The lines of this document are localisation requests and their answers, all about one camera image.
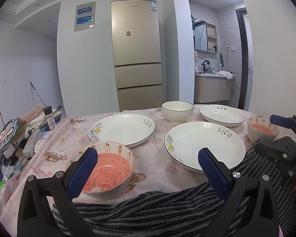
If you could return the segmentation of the pink dish rack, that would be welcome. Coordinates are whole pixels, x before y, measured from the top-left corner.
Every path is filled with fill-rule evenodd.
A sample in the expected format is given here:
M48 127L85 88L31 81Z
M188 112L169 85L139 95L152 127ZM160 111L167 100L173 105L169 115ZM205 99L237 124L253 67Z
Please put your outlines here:
M36 104L29 112L22 115L21 120L26 122L31 122L34 119L36 119L41 112L43 111L43 108L41 105Z

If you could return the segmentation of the beige bathroom vanity cabinet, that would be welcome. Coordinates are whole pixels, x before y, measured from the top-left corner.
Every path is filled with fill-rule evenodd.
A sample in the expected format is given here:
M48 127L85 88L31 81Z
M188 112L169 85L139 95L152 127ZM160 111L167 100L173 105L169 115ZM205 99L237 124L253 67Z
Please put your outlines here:
M200 104L228 101L232 80L214 74L195 74L194 101Z

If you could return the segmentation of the pink cartoon tablecloth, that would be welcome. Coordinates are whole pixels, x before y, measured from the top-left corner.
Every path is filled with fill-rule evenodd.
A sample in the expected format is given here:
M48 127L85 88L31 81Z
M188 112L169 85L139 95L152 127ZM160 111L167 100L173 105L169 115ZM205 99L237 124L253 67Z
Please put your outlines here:
M135 156L135 175L131 178L130 186L113 199L96 199L80 194L75 202L114 204L144 192L176 192L207 181L204 174L183 168L167 153L164 138L174 125L165 119L161 109L137 110L136 113L153 119L156 128L147 141L131 150ZM62 119L22 173L6 183L0 194L0 221L11 236L16 236L19 203L27 177L34 175L37 178L48 178L64 170L72 154L90 144L89 128L110 116L111 113L104 113Z

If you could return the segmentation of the mop leaning on wall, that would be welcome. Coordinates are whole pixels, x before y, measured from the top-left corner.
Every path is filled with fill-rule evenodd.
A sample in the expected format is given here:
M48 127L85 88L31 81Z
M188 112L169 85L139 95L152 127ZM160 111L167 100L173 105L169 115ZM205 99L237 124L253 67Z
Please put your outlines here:
M63 100L58 87L47 87L43 90L37 89L34 83L30 82L32 98L34 104L39 103L43 108L50 106L54 110L60 110L63 106Z

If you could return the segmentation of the spice jar black lid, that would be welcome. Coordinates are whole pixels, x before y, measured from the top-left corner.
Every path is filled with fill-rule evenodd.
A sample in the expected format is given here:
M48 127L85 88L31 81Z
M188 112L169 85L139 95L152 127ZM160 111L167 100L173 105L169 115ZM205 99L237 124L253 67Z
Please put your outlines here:
M54 130L54 128L56 127L56 122L55 122L55 119L54 119L52 107L51 106L46 106L45 108L43 108L43 111L44 111L45 119L47 121L49 129Z

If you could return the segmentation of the gold three-door refrigerator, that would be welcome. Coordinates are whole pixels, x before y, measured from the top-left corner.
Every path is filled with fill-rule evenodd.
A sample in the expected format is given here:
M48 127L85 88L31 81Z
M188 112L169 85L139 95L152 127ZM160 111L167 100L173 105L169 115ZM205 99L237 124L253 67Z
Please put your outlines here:
M160 106L163 81L156 1L113 1L111 22L120 111Z

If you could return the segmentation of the small pink carrot bowl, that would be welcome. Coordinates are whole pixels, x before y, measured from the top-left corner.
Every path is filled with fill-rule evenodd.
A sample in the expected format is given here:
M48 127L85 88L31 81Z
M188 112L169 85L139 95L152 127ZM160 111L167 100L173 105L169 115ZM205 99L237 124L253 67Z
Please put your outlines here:
M272 142L278 137L279 132L279 128L267 119L261 117L247 119L247 135L251 143L255 143L260 138Z

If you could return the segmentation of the black faucet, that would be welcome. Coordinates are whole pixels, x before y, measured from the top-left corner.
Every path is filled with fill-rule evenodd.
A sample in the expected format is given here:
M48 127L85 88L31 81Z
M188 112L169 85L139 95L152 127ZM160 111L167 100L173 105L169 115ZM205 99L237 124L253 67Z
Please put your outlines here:
M203 67L202 73L206 74L208 72L208 67L210 66L210 61L204 60L201 65Z

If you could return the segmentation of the black bathroom door frame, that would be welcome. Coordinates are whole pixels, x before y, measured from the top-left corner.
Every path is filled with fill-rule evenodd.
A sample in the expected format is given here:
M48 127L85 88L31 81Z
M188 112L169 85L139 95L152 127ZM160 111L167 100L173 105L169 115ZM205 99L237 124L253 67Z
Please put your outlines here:
M248 82L248 71L249 71L249 52L247 43L247 34L245 27L244 15L247 14L246 8L236 9L236 16L238 19L238 27L240 30L241 40L241 58L242 58L242 73L241 73L241 87L240 87L240 98L238 102L238 108L243 110L245 107L247 82Z

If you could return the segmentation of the large pink strawberry bowl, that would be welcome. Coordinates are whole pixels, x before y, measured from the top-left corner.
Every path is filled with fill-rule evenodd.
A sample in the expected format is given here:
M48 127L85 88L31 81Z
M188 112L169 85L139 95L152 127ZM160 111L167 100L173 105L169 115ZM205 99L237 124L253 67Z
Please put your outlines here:
M98 162L86 182L82 193L97 199L112 199L119 196L128 185L135 167L132 151L117 142L97 142L80 148L66 164L78 161L87 148L98 153Z

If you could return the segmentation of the grey wall electrical panel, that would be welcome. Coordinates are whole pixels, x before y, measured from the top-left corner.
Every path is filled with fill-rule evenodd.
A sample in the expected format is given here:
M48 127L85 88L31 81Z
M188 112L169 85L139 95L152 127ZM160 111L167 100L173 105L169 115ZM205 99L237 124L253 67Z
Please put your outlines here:
M90 29L95 23L96 2L76 6L74 32Z

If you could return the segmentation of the blue cartoon snack bag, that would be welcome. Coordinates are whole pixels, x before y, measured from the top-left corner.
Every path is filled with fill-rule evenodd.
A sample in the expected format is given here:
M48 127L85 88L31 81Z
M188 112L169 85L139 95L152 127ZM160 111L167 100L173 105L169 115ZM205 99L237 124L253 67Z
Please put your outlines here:
M10 119L0 132L0 155L6 151L18 128L19 118Z

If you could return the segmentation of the white life plate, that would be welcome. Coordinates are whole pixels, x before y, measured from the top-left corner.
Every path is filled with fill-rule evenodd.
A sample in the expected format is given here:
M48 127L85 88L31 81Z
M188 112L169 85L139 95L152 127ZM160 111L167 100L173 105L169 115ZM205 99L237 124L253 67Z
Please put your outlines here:
M239 126L246 120L240 109L219 104L203 105L199 108L199 113L206 121L226 127Z
M123 113L94 123L88 130L88 137L94 143L116 142L133 148L147 141L155 128L155 122L147 116Z
M231 129L212 122L195 121L173 127L164 138L170 157L184 168L202 173L198 152L208 148L218 161L233 169L244 159L245 144Z

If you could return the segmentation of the bathroom mirror cabinet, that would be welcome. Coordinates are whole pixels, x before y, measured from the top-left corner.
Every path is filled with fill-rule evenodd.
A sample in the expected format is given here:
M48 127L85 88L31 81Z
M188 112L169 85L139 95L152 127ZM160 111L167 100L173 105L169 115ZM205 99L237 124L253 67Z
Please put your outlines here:
M200 19L192 18L194 33L194 49L197 51L217 53L218 35L216 25L212 25Z

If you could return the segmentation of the white pink towel on sink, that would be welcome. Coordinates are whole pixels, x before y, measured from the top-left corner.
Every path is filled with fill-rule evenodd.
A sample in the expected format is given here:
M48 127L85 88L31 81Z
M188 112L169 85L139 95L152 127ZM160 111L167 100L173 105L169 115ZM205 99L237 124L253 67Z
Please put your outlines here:
M227 80L233 80L235 78L234 73L228 72L228 71L219 71L219 76L224 76Z

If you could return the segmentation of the white ribbed bowl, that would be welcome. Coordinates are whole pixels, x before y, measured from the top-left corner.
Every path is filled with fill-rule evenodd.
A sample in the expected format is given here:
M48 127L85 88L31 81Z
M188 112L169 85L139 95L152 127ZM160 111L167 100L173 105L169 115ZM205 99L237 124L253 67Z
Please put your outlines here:
M183 101L168 101L161 105L164 117L172 124L185 123L193 114L195 106Z

